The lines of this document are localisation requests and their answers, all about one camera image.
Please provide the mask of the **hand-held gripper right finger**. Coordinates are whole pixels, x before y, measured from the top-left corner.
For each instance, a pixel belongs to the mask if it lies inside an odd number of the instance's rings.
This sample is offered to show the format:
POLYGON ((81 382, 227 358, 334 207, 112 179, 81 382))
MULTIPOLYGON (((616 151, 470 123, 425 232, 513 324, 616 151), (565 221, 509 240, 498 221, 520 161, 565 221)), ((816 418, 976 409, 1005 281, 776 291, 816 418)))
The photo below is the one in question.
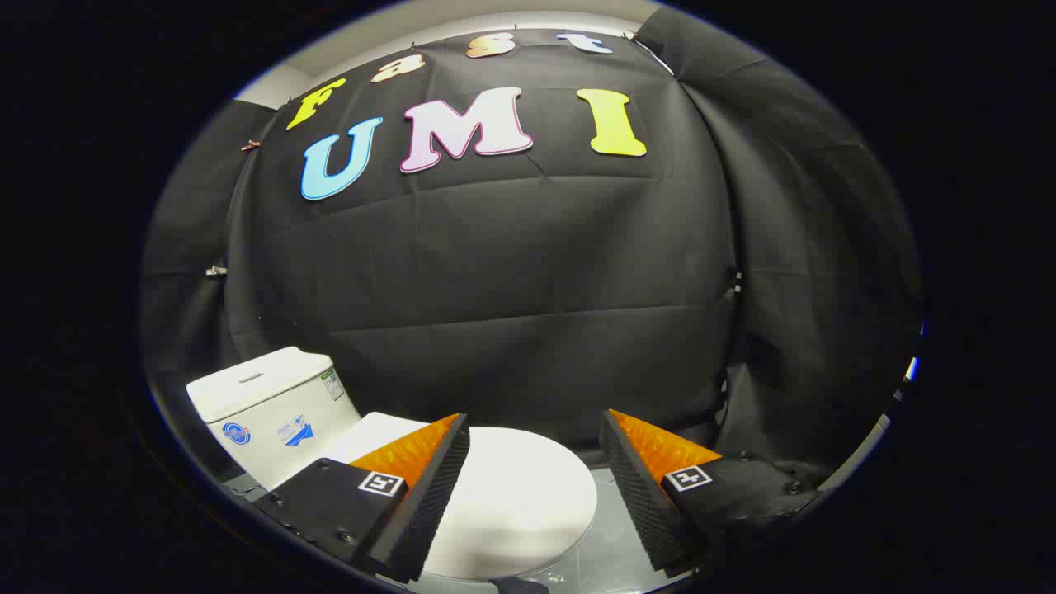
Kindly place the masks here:
POLYGON ((655 570, 742 568, 818 499, 758 454, 720 454, 650 422, 604 411, 599 440, 655 570))

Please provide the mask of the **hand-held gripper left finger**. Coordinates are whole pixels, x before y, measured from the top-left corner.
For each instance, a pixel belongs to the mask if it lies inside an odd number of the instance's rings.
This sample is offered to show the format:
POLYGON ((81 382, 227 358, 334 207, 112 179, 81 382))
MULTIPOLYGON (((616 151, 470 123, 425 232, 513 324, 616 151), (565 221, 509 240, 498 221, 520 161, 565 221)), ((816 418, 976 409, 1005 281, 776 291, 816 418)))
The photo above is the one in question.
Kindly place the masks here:
POLYGON ((470 451, 466 422, 442 417, 351 463, 321 456, 256 508, 340 563, 416 582, 470 451))

